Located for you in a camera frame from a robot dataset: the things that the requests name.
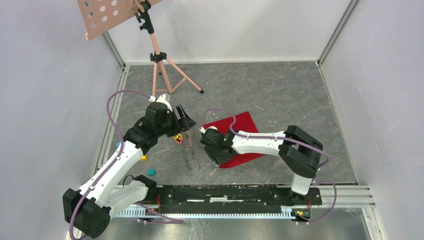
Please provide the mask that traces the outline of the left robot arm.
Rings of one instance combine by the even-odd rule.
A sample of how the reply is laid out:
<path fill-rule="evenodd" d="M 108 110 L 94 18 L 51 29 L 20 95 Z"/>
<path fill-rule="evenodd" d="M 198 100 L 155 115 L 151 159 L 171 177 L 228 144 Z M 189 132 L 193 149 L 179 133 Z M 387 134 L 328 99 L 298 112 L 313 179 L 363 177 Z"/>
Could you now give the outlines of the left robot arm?
<path fill-rule="evenodd" d="M 104 166 L 79 189 L 67 189 L 62 196 L 64 219 L 71 229 L 95 239 L 108 227 L 112 217 L 135 202 L 153 203 L 157 190 L 140 180 L 134 180 L 121 190 L 115 186 L 125 173 L 158 143 L 161 136 L 168 138 L 190 130 L 196 122 L 179 104 L 153 102 L 123 136 L 119 148 Z"/>

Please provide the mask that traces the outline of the red cloth napkin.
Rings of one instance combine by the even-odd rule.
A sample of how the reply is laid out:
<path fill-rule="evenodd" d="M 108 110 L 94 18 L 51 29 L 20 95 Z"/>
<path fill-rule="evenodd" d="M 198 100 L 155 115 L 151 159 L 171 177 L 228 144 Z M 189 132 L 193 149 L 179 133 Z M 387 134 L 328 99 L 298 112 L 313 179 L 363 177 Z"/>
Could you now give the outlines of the red cloth napkin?
<path fill-rule="evenodd" d="M 235 118 L 236 118 L 236 123 L 233 126 L 234 130 L 236 131 L 241 130 L 241 131 L 245 131 L 249 133 L 258 133 L 258 129 L 248 111 L 237 114 Z M 230 124 L 232 122 L 233 122 L 233 118 L 227 117 L 217 121 L 205 123 L 203 127 L 205 129 L 209 127 L 216 127 L 221 134 L 226 134 L 230 130 Z M 233 156 L 232 158 L 228 158 L 225 160 L 218 160 L 217 156 L 212 157 L 211 154 L 208 154 L 208 155 L 212 158 L 212 161 L 216 163 L 221 169 L 233 168 L 263 156 L 263 154 L 260 154 L 260 153 L 246 153 L 246 154 L 238 154 Z"/>

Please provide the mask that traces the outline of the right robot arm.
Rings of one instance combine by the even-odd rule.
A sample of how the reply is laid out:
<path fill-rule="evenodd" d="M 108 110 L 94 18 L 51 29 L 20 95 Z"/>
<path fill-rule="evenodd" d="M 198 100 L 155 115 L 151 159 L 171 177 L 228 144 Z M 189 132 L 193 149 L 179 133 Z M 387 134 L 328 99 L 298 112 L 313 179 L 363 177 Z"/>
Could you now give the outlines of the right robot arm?
<path fill-rule="evenodd" d="M 325 153 L 323 144 L 300 127 L 290 125 L 285 131 L 272 133 L 229 129 L 223 134 L 210 126 L 201 127 L 200 132 L 200 143 L 205 152 L 219 166 L 245 154 L 280 157 L 293 172 L 289 199 L 295 204 L 302 204 L 309 198 L 311 183 Z"/>

